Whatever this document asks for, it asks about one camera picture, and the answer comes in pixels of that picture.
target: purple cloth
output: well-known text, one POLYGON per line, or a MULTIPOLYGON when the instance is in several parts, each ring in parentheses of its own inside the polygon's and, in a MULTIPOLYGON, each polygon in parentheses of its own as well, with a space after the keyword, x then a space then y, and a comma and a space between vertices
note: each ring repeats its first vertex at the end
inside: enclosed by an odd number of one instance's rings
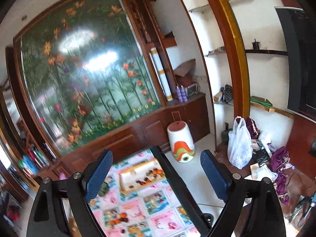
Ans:
POLYGON ((283 170, 291 167, 289 152, 283 146, 273 153, 270 161, 272 171, 278 173, 279 176, 274 182, 274 188, 280 201, 286 205, 290 202, 290 194, 286 191, 286 177, 283 170))
POLYGON ((246 121, 246 127, 250 133, 251 139, 258 139, 260 135, 260 131, 257 128, 255 121, 251 118, 247 118, 245 121, 246 121))

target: patterned tablecloth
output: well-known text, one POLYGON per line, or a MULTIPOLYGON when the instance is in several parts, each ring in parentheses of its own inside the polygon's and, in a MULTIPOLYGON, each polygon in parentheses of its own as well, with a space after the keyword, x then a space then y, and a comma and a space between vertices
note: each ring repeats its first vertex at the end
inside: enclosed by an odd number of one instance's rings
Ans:
POLYGON ((105 179, 109 191, 90 202, 99 225, 107 237, 200 237, 167 179, 128 196, 119 191, 119 172, 153 158, 147 149, 113 164, 105 179))

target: ceramic drum stool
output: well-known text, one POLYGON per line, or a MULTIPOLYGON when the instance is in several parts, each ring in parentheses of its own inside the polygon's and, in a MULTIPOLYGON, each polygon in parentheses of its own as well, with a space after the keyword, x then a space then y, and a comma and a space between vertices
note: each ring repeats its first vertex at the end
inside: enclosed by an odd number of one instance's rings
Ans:
POLYGON ((174 158, 182 163, 191 161, 195 151, 188 125, 184 121, 176 121, 168 126, 167 132, 174 158))

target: wooden tray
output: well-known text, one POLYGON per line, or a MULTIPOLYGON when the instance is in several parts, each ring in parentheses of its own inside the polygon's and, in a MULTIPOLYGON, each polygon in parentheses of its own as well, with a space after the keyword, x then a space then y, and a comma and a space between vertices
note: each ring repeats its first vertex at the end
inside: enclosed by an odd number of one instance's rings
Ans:
POLYGON ((122 194, 127 195, 132 191, 138 191, 144 187, 152 185, 165 177, 165 173, 158 160, 152 159, 119 173, 120 191, 122 194), (156 174, 156 178, 153 178, 152 173, 149 176, 146 175, 149 171, 154 171, 154 169, 162 171, 162 173, 156 174), (137 180, 143 182, 143 184, 140 185, 136 182, 137 180))

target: tray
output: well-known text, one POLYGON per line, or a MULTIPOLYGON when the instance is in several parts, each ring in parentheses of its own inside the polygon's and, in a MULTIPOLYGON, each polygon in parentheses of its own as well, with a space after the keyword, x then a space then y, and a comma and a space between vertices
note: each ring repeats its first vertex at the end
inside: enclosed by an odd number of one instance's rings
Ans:
POLYGON ((158 160, 152 159, 119 173, 120 192, 127 195, 130 192, 152 185, 165 177, 158 160))

